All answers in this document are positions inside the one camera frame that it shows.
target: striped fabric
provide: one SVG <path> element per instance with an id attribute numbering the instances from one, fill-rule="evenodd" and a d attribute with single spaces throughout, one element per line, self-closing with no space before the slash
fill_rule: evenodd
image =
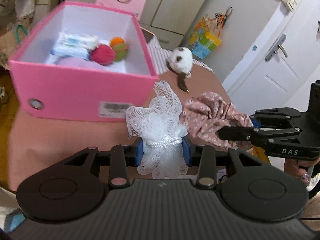
<path id="1" fill-rule="evenodd" d="M 161 75 L 161 74 L 167 72 L 169 69 L 166 66 L 166 61 L 172 51 L 167 50 L 167 49 L 162 49 L 160 47 L 160 44 L 159 44 L 156 36 L 153 36 L 151 41 L 148 43 L 148 49 L 149 49 L 150 55 L 153 59 L 153 64 L 156 68 L 157 74 Z M 204 64 L 203 62 L 201 62 L 199 60 L 194 59 L 193 63 L 197 64 L 201 67 L 204 67 L 207 70 L 209 70 L 210 72 L 214 73 L 211 68 L 209 68 L 206 64 Z"/>

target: pink storage box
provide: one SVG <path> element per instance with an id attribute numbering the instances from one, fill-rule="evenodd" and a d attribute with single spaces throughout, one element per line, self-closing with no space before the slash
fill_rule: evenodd
<path id="1" fill-rule="evenodd" d="M 121 71 L 48 64 L 64 30 L 104 41 L 122 37 L 129 52 L 117 65 Z M 60 4 L 23 40 L 9 63 L 20 104 L 36 117 L 123 122 L 126 108 L 143 105 L 158 80 L 134 14 L 90 3 Z"/>

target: barcode label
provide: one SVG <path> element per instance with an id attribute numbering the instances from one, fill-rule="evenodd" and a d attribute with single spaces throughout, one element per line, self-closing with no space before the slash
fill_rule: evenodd
<path id="1" fill-rule="evenodd" d="M 125 112 L 132 105 L 131 103 L 100 102 L 98 116 L 125 118 Z"/>

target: human hand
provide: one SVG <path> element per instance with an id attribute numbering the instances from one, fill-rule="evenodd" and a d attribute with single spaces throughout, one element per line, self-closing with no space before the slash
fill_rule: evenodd
<path id="1" fill-rule="evenodd" d="M 294 176 L 298 180 L 301 180 L 303 183 L 308 184 L 310 182 L 310 175 L 302 167 L 312 167 L 318 164 L 319 161 L 320 158 L 315 161 L 285 159 L 284 172 Z"/>

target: red ball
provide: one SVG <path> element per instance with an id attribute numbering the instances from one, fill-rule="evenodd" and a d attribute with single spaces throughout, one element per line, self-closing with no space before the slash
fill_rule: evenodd
<path id="1" fill-rule="evenodd" d="M 116 58 L 116 53 L 106 44 L 100 44 L 90 54 L 90 60 L 100 65 L 110 65 Z"/>

